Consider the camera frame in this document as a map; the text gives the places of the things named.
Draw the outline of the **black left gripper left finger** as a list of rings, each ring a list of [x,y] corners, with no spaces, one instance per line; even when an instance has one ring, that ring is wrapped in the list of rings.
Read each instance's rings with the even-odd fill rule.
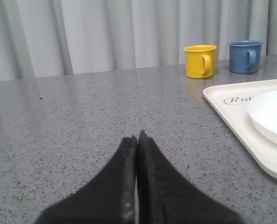
[[[85,186],[48,207],[38,224],[133,224],[136,138],[122,139],[104,168]]]

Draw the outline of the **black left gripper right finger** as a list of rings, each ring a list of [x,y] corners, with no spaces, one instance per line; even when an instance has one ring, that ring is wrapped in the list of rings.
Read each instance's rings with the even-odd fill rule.
[[[241,224],[241,216],[189,183],[141,131],[137,148],[139,223]]]

